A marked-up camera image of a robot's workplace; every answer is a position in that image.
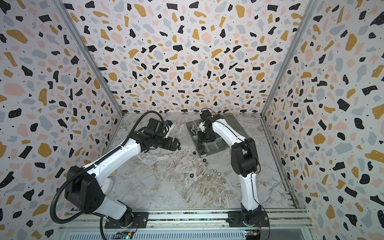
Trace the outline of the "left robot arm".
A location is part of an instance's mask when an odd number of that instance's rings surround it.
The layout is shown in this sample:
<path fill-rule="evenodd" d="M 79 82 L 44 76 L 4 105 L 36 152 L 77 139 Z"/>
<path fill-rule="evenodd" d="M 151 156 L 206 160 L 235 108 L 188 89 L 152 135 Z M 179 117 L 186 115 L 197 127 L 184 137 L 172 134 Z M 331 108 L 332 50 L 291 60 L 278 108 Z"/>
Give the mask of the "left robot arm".
<path fill-rule="evenodd" d="M 115 220 L 118 226 L 125 228 L 133 222 L 132 209 L 120 201 L 107 196 L 102 184 L 112 172 L 131 158 L 149 150 L 161 148 L 176 151 L 180 141 L 169 137 L 174 127 L 170 120 L 160 121 L 154 118 L 147 126 L 134 130 L 116 148 L 100 159 L 82 168 L 74 166 L 68 172 L 68 185 L 65 187 L 66 200 L 75 205 L 84 214 L 93 214 Z"/>

